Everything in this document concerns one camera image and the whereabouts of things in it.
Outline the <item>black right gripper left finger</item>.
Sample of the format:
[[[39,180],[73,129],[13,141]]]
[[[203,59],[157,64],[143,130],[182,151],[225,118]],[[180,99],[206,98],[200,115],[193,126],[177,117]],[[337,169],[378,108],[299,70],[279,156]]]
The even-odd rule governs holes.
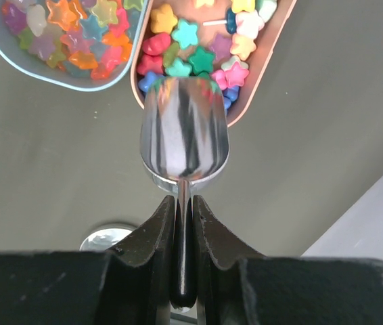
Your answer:
[[[105,251],[0,252],[0,324],[168,324],[175,200]]]

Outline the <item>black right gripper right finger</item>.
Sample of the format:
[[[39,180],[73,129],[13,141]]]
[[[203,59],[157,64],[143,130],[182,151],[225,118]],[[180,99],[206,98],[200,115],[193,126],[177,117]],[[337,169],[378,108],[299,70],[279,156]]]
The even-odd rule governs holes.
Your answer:
[[[199,324],[383,324],[383,261],[266,257],[193,199]]]

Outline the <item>silver metal scoop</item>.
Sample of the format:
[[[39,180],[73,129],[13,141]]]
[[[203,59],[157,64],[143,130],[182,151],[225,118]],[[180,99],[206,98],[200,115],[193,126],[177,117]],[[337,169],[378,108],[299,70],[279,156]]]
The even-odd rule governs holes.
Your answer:
[[[192,194],[206,187],[229,158],[224,97],[202,77],[164,77],[145,96],[141,159],[154,183],[177,197],[170,300],[191,308],[197,295]]]

